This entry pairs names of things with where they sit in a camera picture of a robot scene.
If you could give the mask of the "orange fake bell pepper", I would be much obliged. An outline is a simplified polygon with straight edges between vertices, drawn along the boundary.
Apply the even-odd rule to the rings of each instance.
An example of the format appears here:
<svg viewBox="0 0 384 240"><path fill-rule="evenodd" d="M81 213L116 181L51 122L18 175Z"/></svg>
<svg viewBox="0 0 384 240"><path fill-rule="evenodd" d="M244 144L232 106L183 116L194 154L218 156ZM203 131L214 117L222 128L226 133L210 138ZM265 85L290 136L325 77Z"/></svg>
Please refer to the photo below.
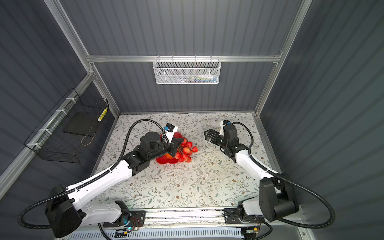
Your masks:
<svg viewBox="0 0 384 240"><path fill-rule="evenodd" d="M174 158L170 154L165 154L164 157L167 158L167 159L173 159Z"/></svg>

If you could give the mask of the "red fake grape bunch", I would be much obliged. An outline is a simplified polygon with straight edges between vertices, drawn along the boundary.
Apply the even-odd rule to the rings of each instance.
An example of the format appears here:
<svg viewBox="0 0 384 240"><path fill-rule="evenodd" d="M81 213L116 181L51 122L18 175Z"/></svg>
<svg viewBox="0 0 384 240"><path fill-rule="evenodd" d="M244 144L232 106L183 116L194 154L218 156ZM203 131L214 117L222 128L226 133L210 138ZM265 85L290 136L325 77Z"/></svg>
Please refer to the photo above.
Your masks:
<svg viewBox="0 0 384 240"><path fill-rule="evenodd" d="M180 147L177 149L174 159L176 163L191 163L192 155L199 151L199 148L195 146L192 142L188 141L187 138L182 137L183 142Z"/></svg>

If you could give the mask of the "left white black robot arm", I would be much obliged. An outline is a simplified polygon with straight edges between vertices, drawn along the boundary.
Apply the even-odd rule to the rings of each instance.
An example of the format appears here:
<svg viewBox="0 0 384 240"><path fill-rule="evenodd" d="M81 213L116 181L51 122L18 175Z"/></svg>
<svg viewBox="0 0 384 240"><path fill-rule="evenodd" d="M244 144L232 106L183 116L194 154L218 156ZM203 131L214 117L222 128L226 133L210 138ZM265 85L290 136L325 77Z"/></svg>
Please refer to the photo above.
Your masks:
<svg viewBox="0 0 384 240"><path fill-rule="evenodd" d="M163 143L156 132L149 132L141 137L141 143L117 162L116 167L109 167L88 179L67 188L59 185L53 188L50 196L59 196L49 200L45 215L56 238L65 237L77 228L104 222L121 226L133 225L128 207L121 201L113 204L91 207L90 200L110 187L125 181L147 168L151 160L165 154L175 156L183 143L182 138L175 138L174 133L166 132L171 139L170 145Z"/></svg>

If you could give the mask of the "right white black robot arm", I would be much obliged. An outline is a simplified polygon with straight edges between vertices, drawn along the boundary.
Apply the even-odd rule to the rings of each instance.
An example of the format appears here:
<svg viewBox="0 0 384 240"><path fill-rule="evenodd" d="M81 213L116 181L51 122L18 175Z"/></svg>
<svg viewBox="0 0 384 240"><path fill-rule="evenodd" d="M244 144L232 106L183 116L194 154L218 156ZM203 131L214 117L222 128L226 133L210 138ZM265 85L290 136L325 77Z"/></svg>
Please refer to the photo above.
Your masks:
<svg viewBox="0 0 384 240"><path fill-rule="evenodd" d="M277 172L269 169L251 154L251 146L240 143L236 124L221 122L220 131L204 131L205 139L218 146L234 163L259 182L259 195L239 203L243 216L264 217L268 221L281 220L299 211L295 190L292 184L280 180Z"/></svg>

